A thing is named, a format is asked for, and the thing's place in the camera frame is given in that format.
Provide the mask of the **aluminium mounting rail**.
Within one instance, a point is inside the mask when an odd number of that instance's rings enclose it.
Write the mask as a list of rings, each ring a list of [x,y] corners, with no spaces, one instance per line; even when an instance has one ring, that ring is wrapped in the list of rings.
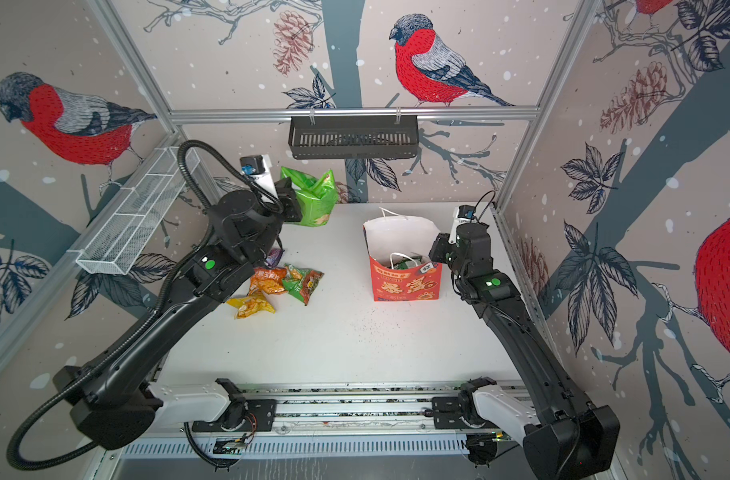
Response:
[[[526,406],[532,404],[524,385],[499,382]],[[439,396],[455,396],[460,387],[418,386],[324,386],[321,388],[240,388],[248,398],[278,402],[273,428],[277,435],[308,432],[385,432],[438,430],[421,414]],[[142,393],[158,408],[153,430],[161,431],[194,421],[210,421],[228,404],[227,394],[214,382],[208,384],[142,385]],[[238,432],[243,435],[255,434]]]

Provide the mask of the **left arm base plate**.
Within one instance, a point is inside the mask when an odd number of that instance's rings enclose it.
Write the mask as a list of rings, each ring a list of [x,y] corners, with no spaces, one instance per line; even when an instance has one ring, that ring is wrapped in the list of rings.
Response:
[[[230,379],[218,378],[215,383],[227,394],[228,404],[213,420],[197,420],[191,429],[197,433],[270,432],[278,402],[275,399],[248,398]]]

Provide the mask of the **red paper gift bag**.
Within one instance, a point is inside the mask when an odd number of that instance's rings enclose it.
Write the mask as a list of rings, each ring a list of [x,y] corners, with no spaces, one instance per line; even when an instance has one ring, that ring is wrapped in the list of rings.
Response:
[[[373,298],[377,302],[437,300],[443,266],[429,258],[439,228],[427,218],[383,208],[363,224]]]

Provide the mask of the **dark green snack packet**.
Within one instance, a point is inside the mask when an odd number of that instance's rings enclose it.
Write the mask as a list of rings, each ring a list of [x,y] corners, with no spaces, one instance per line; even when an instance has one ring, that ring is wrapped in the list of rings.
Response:
[[[393,268],[395,270],[409,270],[412,268],[416,268],[422,265],[422,258],[421,257],[410,257],[402,259],[401,261],[394,264]]]

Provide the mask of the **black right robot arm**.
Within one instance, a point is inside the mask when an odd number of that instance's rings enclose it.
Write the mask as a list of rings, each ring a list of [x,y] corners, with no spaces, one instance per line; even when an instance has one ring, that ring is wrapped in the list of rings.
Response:
[[[487,224],[455,221],[437,236],[430,258],[449,267],[456,293],[499,339],[532,401],[526,406],[492,379],[472,380],[459,396],[465,421],[501,428],[539,479],[609,470],[620,421],[577,385],[539,334],[515,283],[494,266]]]

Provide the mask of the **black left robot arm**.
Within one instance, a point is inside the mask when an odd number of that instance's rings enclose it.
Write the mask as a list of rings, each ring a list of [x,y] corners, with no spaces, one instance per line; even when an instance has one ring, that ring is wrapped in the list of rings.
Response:
[[[275,190],[273,199],[252,190],[223,196],[208,211],[206,243],[170,272],[153,310],[90,362],[55,375],[75,426],[93,443],[115,450],[149,429],[165,403],[152,393],[147,375],[190,329],[268,266],[283,224],[302,217],[290,180],[277,181]]]

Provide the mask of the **purple snack packet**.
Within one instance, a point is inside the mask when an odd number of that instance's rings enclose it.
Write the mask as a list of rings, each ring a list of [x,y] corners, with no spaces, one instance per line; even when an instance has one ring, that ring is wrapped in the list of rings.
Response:
[[[273,247],[267,254],[265,265],[268,269],[275,269],[280,264],[284,255],[284,249],[281,247]]]

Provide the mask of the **bright green chips bag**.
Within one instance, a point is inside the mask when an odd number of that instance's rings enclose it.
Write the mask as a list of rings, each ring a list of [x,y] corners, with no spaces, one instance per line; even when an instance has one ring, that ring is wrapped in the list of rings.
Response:
[[[281,178],[289,179],[296,192],[302,213],[299,224],[306,227],[325,226],[340,199],[334,172],[328,170],[317,178],[299,170],[282,167]]]

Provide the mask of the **yellow snack packet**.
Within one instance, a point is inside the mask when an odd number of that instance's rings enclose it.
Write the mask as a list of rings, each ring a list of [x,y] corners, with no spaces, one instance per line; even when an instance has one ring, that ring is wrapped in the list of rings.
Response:
[[[231,298],[226,304],[235,309],[234,316],[236,319],[246,319],[261,312],[269,314],[276,312],[274,306],[260,290],[251,292],[245,297]]]

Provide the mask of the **black hanging wall basket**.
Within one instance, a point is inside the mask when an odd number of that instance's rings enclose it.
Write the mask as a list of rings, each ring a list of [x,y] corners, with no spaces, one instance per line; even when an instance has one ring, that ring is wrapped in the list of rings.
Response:
[[[420,150],[418,119],[408,115],[296,117],[288,145],[297,160],[410,159]]]

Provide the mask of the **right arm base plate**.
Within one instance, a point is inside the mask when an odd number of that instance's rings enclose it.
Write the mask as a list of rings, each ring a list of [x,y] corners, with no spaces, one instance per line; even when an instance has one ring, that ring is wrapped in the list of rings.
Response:
[[[423,408],[421,414],[430,418],[434,428],[438,430],[500,430],[501,427],[498,424],[484,417],[479,411],[475,399],[480,390],[484,393],[503,395],[498,400],[482,400],[484,410],[487,413],[493,412],[496,418],[501,415],[505,402],[516,401],[510,391],[503,388],[497,381],[490,377],[479,377],[463,383],[455,396],[433,397],[431,405]]]

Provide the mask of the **orange snack packet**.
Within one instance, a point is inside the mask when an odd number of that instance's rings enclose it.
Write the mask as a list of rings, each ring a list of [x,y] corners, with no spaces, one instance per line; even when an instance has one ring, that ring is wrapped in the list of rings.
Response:
[[[283,294],[286,292],[284,287],[286,276],[286,268],[256,268],[250,280],[249,293]]]

